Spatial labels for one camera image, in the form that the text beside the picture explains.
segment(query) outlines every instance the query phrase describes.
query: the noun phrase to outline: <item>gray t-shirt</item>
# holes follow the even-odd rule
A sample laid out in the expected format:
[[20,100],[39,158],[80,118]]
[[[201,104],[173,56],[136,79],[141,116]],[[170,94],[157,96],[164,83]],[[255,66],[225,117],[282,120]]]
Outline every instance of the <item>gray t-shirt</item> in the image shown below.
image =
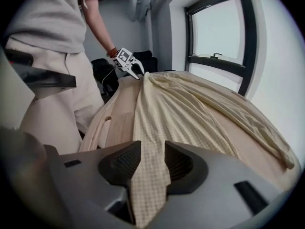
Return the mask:
[[83,0],[26,0],[6,36],[57,52],[82,52],[86,23],[80,3]]

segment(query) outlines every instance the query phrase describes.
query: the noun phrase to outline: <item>checkered fabric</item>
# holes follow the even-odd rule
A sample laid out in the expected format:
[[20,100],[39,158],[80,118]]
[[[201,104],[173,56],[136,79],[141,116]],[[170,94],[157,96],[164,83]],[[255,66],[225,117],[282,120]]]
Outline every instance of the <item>checkered fabric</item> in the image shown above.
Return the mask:
[[210,85],[177,73],[146,73],[139,92],[133,139],[142,141],[141,162],[132,177],[131,199],[136,225],[144,228],[166,201],[170,175],[164,162],[165,140],[239,158],[226,132],[211,114],[212,106],[248,132],[269,152],[293,167],[289,146],[280,134],[240,102]]

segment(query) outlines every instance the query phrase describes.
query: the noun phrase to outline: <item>wooden tabletop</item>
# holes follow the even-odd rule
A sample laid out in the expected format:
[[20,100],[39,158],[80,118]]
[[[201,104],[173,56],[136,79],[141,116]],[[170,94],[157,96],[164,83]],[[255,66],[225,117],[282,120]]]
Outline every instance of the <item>wooden tabletop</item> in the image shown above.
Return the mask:
[[[179,73],[208,82],[188,72]],[[119,79],[118,90],[94,117],[84,137],[81,152],[95,150],[98,145],[104,148],[132,141],[134,111],[141,85],[142,79],[135,80],[130,76]],[[241,101],[246,101],[242,96],[234,92],[232,94],[240,97]],[[241,161],[282,190],[287,190],[296,183],[301,174],[296,156],[294,156],[295,167],[292,170],[286,169],[282,162],[262,148],[243,129],[222,113],[210,107],[209,109],[226,130],[240,154]]]

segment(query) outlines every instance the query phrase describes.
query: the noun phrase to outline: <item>red bracelet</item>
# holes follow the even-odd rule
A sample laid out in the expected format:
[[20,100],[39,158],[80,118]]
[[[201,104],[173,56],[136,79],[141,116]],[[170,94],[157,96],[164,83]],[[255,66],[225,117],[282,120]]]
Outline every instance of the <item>red bracelet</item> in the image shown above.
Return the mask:
[[114,58],[117,52],[118,52],[118,50],[117,50],[116,48],[112,48],[112,49],[107,53],[107,56],[109,56],[110,58]]

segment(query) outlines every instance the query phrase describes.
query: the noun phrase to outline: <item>black window frame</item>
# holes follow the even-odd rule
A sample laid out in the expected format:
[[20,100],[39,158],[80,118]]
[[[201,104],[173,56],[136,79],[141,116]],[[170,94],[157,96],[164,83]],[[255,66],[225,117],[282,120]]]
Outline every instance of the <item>black window frame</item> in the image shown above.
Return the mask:
[[254,8],[251,0],[240,0],[243,15],[244,15],[244,31],[245,31],[245,45],[243,64],[238,64],[218,58],[207,58],[193,56],[193,19],[192,16],[211,5],[216,5],[228,0],[200,0],[195,4],[184,8],[186,17],[186,62],[185,70],[189,71],[189,64],[203,64],[217,69],[221,69],[243,78],[238,93],[245,96],[251,82],[254,71],[256,50],[257,50],[257,24],[255,19]]

